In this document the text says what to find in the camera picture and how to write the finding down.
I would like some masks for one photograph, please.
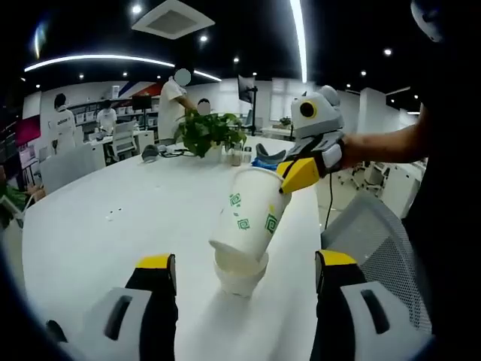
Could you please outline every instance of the green leaves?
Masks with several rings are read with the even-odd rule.
[[[212,144],[224,143],[229,149],[236,143],[245,143],[247,136],[240,129],[241,125],[242,122],[234,114],[203,116],[196,110],[189,110],[185,120],[177,127],[174,138],[177,140],[182,137],[190,152],[204,158]]]

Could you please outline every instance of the white shirt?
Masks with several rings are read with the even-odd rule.
[[[187,94],[187,91],[180,87],[173,77],[169,77],[162,87],[159,100],[159,118],[157,120],[159,139],[172,139],[174,137],[181,121],[178,119],[185,115],[184,107],[174,99],[185,94]]]
[[[66,153],[70,149],[75,148],[74,114],[68,109],[65,109],[64,105],[59,107],[54,113],[48,125],[50,128],[50,143],[52,141],[58,141],[56,148],[57,154]]]
[[[108,134],[112,134],[116,121],[117,114],[114,109],[102,109],[97,113],[97,123],[100,123],[100,126]]]

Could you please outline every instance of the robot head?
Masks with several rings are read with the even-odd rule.
[[[333,132],[344,126],[339,109],[339,96],[331,86],[323,86],[317,93],[303,94],[291,104],[292,125],[296,138],[313,137]]]

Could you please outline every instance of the window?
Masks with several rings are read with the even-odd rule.
[[[278,121],[282,117],[291,117],[291,103],[294,98],[304,92],[314,91],[314,83],[302,83],[293,79],[272,79],[271,120]]]

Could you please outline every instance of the paper cup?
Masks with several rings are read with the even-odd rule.
[[[237,257],[231,253],[216,250],[213,266],[220,286],[227,293],[237,296],[249,297],[253,294],[259,281],[264,277],[269,262],[269,255],[264,253],[261,262],[251,268],[244,262],[238,262]]]
[[[240,170],[210,245],[244,258],[251,266],[260,262],[291,200],[290,194],[279,193],[282,182],[273,171],[257,167]]]

